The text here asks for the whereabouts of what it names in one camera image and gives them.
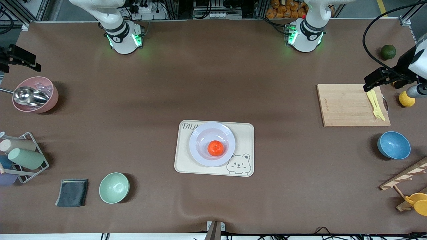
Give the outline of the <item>orange mandarin fruit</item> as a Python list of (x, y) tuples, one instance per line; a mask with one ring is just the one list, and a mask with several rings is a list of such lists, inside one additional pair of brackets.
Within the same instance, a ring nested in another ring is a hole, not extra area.
[(221, 156), (225, 147), (221, 141), (213, 140), (207, 146), (207, 152), (213, 157)]

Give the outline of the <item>white round plate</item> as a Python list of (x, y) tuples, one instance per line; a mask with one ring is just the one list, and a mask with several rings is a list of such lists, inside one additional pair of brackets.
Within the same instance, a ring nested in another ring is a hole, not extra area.
[[(212, 141), (223, 145), (223, 153), (213, 156), (208, 152)], [(232, 158), (236, 149), (233, 132), (219, 122), (207, 122), (198, 126), (189, 139), (189, 150), (193, 159), (206, 167), (219, 167)]]

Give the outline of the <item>dark green round fruit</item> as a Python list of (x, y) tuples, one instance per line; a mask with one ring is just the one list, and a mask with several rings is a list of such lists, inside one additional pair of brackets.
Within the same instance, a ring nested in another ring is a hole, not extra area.
[(394, 45), (384, 45), (380, 49), (380, 56), (383, 60), (391, 60), (397, 54), (396, 47)]

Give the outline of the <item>yellow plastic fork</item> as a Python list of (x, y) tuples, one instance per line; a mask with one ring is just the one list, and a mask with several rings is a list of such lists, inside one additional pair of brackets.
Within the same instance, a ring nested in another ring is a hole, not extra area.
[(375, 103), (375, 108), (374, 108), (374, 115), (375, 115), (375, 117), (377, 117), (378, 119), (381, 119), (381, 120), (385, 121), (385, 117), (383, 116), (383, 113), (382, 113), (382, 111), (380, 109), (379, 102), (378, 102), (378, 99), (377, 99), (375, 91), (372, 89), (369, 92), (371, 93), (372, 98), (373, 98), (374, 103)]

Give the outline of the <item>yellow lemon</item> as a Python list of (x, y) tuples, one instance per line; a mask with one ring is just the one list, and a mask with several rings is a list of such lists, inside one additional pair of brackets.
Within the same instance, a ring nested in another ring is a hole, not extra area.
[(415, 98), (411, 98), (407, 95), (406, 91), (402, 91), (398, 97), (400, 104), (404, 107), (412, 107), (415, 105)]

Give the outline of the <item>metal scoop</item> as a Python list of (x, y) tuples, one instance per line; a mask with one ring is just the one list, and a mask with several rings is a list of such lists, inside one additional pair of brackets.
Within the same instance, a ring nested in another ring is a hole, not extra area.
[(14, 91), (0, 88), (0, 92), (12, 94), (12, 100), (16, 104), (27, 106), (42, 106), (49, 101), (49, 96), (29, 86), (21, 86)]

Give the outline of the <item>wooden cutting board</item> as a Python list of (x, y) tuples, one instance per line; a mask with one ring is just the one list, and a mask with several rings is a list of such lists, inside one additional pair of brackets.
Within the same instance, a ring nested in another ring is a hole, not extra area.
[(324, 127), (383, 127), (390, 119), (380, 87), (373, 90), (385, 120), (377, 119), (363, 84), (318, 84), (316, 86)]

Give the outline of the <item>pink bowl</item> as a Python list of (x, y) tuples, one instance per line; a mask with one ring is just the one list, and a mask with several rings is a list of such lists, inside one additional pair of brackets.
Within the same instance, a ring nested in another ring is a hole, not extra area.
[(46, 77), (36, 76), (31, 77), (23, 82), (21, 82), (16, 88), (28, 86), (34, 88), (36, 90), (41, 90), (43, 93), (46, 93), (49, 96), (49, 100), (46, 104), (41, 106), (28, 106), (28, 105), (20, 105), (12, 100), (12, 104), (14, 107), (22, 112), (26, 113), (44, 113), (51, 110), (56, 103), (58, 102), (58, 90), (55, 85)]

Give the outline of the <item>blue bowl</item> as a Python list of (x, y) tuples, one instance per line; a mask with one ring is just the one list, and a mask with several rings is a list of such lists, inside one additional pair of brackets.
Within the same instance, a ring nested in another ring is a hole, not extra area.
[(409, 140), (399, 132), (385, 132), (377, 142), (378, 150), (390, 159), (406, 159), (411, 152)]

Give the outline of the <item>beige cup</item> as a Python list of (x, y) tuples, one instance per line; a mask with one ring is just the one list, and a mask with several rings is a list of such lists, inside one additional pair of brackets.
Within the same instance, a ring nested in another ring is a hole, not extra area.
[(23, 140), (23, 139), (4, 139), (0, 142), (0, 151), (9, 154), (13, 149), (27, 149), (30, 151), (36, 150), (36, 145), (31, 140)]

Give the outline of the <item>light green cup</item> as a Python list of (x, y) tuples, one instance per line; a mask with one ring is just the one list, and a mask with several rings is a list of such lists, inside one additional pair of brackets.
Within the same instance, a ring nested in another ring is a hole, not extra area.
[(21, 148), (12, 149), (7, 156), (13, 163), (29, 170), (38, 169), (45, 161), (43, 154)]

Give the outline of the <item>wooden drying rack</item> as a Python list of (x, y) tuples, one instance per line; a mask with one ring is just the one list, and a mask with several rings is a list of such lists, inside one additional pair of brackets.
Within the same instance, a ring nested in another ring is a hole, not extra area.
[(402, 171), (395, 177), (389, 179), (388, 181), (380, 185), (379, 189), (394, 189), (404, 199), (401, 204), (396, 206), (396, 209), (399, 212), (410, 211), (412, 210), (412, 204), (407, 201), (406, 196), (401, 192), (397, 185), (401, 182), (411, 181), (414, 176), (420, 174), (427, 174), (427, 157), (424, 157), (423, 159), (408, 167), (406, 170)]

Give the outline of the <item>bag of orange buns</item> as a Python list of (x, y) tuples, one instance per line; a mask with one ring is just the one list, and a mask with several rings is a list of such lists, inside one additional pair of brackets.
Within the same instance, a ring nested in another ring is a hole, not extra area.
[(266, 18), (305, 18), (309, 6), (303, 0), (270, 0)]

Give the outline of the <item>purple cup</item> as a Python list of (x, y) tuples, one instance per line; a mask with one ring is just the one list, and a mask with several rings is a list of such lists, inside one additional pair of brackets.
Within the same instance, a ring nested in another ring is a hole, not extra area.
[(0, 174), (0, 186), (10, 186), (17, 180), (17, 175), (3, 173)]

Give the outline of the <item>yellow mug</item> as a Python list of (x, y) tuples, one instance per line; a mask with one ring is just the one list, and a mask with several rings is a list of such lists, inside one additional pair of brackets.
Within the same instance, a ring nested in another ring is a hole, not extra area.
[(411, 196), (405, 196), (405, 201), (408, 202), (414, 210), (427, 217), (427, 194), (425, 193), (414, 193)]

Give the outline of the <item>white power strip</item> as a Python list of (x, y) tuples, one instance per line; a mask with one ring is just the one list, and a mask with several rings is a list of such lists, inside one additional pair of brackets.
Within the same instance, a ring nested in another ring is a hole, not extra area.
[(158, 0), (131, 0), (129, 7), (134, 20), (167, 20), (166, 6)]

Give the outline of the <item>dark grey folded cloth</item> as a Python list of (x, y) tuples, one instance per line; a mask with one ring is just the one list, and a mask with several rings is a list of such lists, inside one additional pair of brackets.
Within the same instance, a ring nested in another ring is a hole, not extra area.
[(62, 179), (55, 206), (60, 208), (84, 206), (87, 187), (88, 179)]

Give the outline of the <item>cream tray with bear print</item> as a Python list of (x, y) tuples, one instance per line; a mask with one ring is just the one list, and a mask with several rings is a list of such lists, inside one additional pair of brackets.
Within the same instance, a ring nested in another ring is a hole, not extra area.
[(192, 132), (208, 121), (183, 120), (178, 129), (175, 170), (179, 173), (217, 176), (252, 176), (255, 169), (255, 129), (250, 123), (219, 122), (233, 132), (236, 149), (232, 158), (219, 167), (206, 167), (196, 162), (189, 150)]

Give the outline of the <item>brown table mat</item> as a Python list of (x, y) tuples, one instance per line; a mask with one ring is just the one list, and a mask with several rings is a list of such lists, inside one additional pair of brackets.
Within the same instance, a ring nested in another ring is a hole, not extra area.
[[(17, 45), (37, 56), (37, 73), (12, 66), (15, 88), (43, 76), (59, 91), (44, 114), (23, 113), (0, 94), (0, 131), (32, 132), (50, 167), (26, 184), (0, 187), (0, 233), (194, 232), (221, 220), (234, 233), (403, 234), (427, 217), (400, 213), (378, 186), (427, 156), (427, 99), (401, 108), (382, 86), (391, 126), (323, 127), (317, 84), (358, 84), (378, 68), (362, 46), (368, 19), (333, 19), (321, 44), (299, 53), (261, 20), (153, 22), (142, 49), (121, 55), (96, 23), (32, 23)], [(250, 177), (178, 173), (183, 120), (250, 123)], [(403, 160), (377, 142), (399, 132)], [(99, 185), (122, 173), (126, 198), (108, 204)], [(88, 179), (84, 206), (55, 206), (62, 179)]]

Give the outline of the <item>light green bowl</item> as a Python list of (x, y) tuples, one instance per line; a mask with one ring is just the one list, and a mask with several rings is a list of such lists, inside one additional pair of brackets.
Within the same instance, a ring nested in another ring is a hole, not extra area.
[(122, 173), (110, 173), (99, 185), (99, 196), (105, 203), (116, 204), (124, 200), (129, 193), (130, 182)]

